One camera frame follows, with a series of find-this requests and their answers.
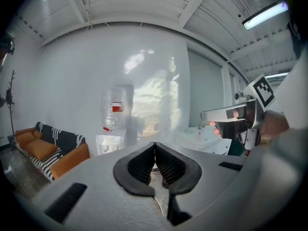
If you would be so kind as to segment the person's right hand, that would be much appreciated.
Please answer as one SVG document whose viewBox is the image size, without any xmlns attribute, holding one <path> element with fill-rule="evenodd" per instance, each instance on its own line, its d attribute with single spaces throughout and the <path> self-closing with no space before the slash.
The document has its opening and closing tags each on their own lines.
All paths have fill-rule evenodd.
<svg viewBox="0 0 308 231">
<path fill-rule="evenodd" d="M 267 110 L 260 128 L 260 135 L 275 137 L 289 129 L 289 124 L 283 113 Z"/>
</svg>

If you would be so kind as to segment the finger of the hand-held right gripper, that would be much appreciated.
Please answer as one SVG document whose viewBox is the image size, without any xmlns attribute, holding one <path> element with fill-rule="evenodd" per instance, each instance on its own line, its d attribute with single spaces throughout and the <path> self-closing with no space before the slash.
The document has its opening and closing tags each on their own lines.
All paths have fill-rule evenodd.
<svg viewBox="0 0 308 231">
<path fill-rule="evenodd" d="M 243 132 L 246 132 L 246 120 L 235 122 L 215 122 L 223 139 L 240 139 Z"/>
</svg>

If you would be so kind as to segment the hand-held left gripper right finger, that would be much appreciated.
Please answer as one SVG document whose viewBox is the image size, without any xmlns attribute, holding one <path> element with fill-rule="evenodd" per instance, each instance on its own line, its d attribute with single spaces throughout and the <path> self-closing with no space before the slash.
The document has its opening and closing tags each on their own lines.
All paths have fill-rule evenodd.
<svg viewBox="0 0 308 231">
<path fill-rule="evenodd" d="M 180 210 L 176 196 L 189 193 L 197 185 L 202 175 L 201 166 L 159 142 L 155 143 L 155 163 L 169 190 L 167 219 L 177 226 L 192 216 Z"/>
</svg>

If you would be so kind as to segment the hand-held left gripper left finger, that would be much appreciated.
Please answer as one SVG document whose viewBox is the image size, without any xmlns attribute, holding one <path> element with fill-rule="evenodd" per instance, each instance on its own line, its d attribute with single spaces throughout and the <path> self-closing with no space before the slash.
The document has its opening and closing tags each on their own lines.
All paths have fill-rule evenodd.
<svg viewBox="0 0 308 231">
<path fill-rule="evenodd" d="M 120 158 L 113 168 L 116 182 L 129 194 L 142 197 L 154 197 L 154 188 L 150 187 L 150 176 L 155 164 L 155 143 Z"/>
</svg>

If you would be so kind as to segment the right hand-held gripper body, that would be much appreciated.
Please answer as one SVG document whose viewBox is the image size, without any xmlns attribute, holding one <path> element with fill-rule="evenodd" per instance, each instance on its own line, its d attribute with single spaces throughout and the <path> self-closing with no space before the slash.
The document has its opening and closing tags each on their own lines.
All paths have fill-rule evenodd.
<svg viewBox="0 0 308 231">
<path fill-rule="evenodd" d="M 263 74 L 258 76 L 244 90 L 235 93 L 236 105 L 220 109 L 202 111 L 201 125 L 205 122 L 235 122 L 246 120 L 246 132 L 239 141 L 247 151 L 259 144 L 260 128 L 264 121 L 265 112 L 275 100 L 274 92 Z"/>
</svg>

